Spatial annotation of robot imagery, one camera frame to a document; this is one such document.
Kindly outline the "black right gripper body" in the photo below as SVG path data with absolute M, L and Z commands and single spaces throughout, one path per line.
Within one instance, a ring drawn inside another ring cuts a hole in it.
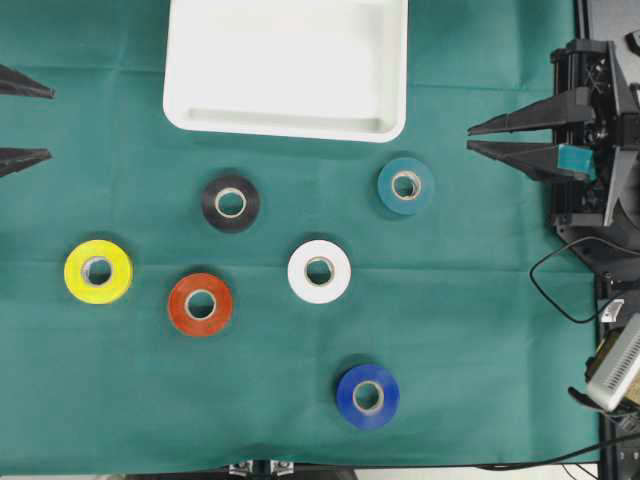
M 553 131 L 556 143 L 592 151 L 585 181 L 551 187 L 552 221 L 567 227 L 610 227 L 639 164 L 639 68 L 620 61 L 612 41 L 575 39 L 551 55 L 554 92 L 585 87 L 594 118 Z M 631 77 L 625 73 L 630 70 Z

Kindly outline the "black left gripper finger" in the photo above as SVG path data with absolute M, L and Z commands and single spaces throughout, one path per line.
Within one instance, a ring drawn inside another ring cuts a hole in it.
M 0 149 L 0 176 L 4 177 L 49 160 L 52 155 L 48 149 Z
M 18 70 L 0 66 L 0 93 L 2 95 L 53 99 L 55 91 Z

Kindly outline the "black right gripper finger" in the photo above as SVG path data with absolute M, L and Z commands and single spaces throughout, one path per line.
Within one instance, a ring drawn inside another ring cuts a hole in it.
M 534 181 L 594 181 L 593 151 L 570 144 L 477 141 L 467 148 L 525 173 Z
M 537 131 L 594 119 L 591 90 L 588 87 L 578 87 L 472 126 L 468 129 L 468 134 Z

